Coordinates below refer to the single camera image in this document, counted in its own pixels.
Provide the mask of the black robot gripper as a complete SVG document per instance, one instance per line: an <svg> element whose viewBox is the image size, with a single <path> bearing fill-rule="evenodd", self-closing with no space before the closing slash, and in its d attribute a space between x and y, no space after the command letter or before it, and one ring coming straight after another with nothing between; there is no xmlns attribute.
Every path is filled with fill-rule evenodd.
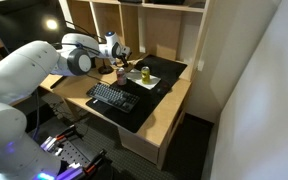
<svg viewBox="0 0 288 180"><path fill-rule="evenodd" d="M129 63L126 58L131 54L131 50L128 46L121 45L120 43L115 43L112 47L112 57L119 58L123 62L123 67L128 67Z"/></svg>

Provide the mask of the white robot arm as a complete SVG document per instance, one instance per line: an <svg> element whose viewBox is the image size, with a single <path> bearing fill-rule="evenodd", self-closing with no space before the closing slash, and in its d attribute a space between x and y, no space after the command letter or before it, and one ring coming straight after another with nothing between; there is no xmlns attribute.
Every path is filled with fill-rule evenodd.
<svg viewBox="0 0 288 180"><path fill-rule="evenodd" d="M68 33L59 49L35 40L0 61L0 180L38 180L43 174L52 178L60 174L63 162L27 134L26 115L17 105L51 74L85 75L93 58L115 61L131 53L116 33L107 33L105 39L100 43L88 35Z"/></svg>

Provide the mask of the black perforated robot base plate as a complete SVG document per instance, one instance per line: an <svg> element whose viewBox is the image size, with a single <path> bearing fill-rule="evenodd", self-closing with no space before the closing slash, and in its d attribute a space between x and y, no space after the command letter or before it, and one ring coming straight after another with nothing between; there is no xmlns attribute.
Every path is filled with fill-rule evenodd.
<svg viewBox="0 0 288 180"><path fill-rule="evenodd" d="M102 149L94 157L88 158L74 145L70 137L77 134L74 125L55 137L49 136L40 147L58 157L62 163L57 175L40 172L34 180L91 180L104 162L106 150Z"/></svg>

